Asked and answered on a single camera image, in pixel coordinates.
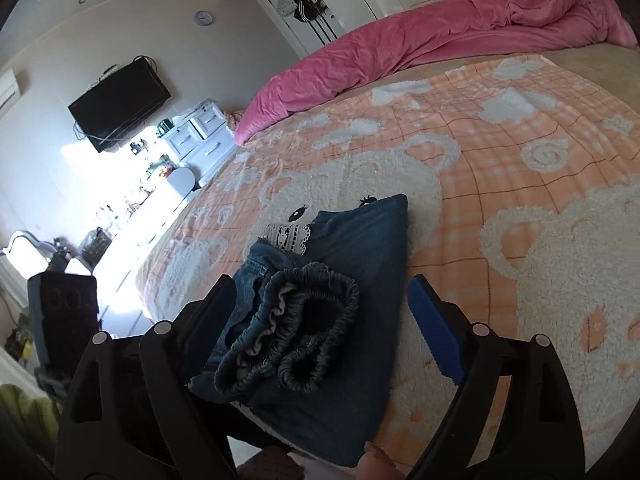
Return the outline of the person right hand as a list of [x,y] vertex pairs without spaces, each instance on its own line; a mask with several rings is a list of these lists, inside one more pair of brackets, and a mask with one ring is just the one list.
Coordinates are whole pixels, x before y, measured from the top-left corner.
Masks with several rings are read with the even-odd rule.
[[372,442],[364,445],[363,456],[356,467],[357,480],[404,480],[405,475],[388,455]]

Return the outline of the green left sleeve forearm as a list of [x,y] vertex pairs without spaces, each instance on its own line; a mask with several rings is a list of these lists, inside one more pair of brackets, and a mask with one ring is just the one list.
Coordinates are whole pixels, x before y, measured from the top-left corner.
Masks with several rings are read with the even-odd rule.
[[1,407],[27,445],[39,456],[52,462],[55,456],[61,411],[48,396],[34,398],[19,386],[1,386]]

